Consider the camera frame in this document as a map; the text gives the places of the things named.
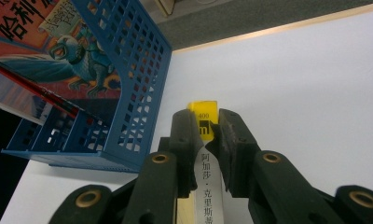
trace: white table surface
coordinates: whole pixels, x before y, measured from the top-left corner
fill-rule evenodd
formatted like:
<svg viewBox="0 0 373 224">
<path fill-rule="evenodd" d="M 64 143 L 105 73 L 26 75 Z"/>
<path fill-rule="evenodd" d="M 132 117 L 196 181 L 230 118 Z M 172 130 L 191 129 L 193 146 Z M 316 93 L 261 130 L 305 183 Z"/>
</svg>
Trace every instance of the white table surface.
<svg viewBox="0 0 373 224">
<path fill-rule="evenodd" d="M 196 100 L 239 113 L 263 150 L 283 153 L 317 189 L 373 189 L 373 11 L 175 52 L 152 151 Z M 1 223 L 48 223 L 73 190 L 135 177 L 30 161 Z M 224 209 L 225 223 L 252 223 L 247 200 L 226 194 Z"/>
</svg>

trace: book cover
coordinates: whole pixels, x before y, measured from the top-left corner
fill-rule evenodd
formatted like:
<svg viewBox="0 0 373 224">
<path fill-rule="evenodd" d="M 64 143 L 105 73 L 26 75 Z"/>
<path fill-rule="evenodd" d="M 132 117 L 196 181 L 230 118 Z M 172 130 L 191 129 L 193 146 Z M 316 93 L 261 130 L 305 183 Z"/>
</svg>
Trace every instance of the book cover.
<svg viewBox="0 0 373 224">
<path fill-rule="evenodd" d="M 51 108 L 51 104 L 0 74 L 0 109 L 43 125 Z"/>
<path fill-rule="evenodd" d="M 0 63 L 111 123 L 120 78 L 69 0 L 0 0 Z"/>
</svg>

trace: blue plastic basket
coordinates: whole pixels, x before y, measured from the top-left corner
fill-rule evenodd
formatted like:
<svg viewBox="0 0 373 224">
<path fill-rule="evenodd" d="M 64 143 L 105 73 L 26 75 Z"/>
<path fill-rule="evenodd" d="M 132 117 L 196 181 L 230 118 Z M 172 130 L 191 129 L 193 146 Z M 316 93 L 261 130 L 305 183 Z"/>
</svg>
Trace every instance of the blue plastic basket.
<svg viewBox="0 0 373 224">
<path fill-rule="evenodd" d="M 137 0 L 72 0 L 121 77 L 111 125 L 52 109 L 23 119 L 2 152 L 52 166 L 138 172 L 150 152 L 172 48 Z"/>
</svg>

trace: yellow label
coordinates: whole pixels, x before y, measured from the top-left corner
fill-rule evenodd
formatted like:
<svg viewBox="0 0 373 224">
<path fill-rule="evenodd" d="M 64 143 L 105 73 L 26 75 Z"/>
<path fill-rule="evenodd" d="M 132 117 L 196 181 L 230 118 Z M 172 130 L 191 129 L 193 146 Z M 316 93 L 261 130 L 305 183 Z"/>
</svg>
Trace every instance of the yellow label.
<svg viewBox="0 0 373 224">
<path fill-rule="evenodd" d="M 216 101 L 195 101 L 187 105 L 187 109 L 195 113 L 198 122 L 200 137 L 203 141 L 214 139 L 214 133 L 210 127 L 210 121 L 218 123 L 218 110 Z"/>
</svg>

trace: red book cover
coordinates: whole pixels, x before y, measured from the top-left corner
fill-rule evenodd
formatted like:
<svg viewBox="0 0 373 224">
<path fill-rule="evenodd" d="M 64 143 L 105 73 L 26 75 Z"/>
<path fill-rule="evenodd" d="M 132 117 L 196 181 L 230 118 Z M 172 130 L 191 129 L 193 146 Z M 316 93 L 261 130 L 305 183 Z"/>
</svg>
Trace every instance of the red book cover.
<svg viewBox="0 0 373 224">
<path fill-rule="evenodd" d="M 0 0 L 0 63 L 111 122 L 120 78 L 69 0 Z"/>
</svg>

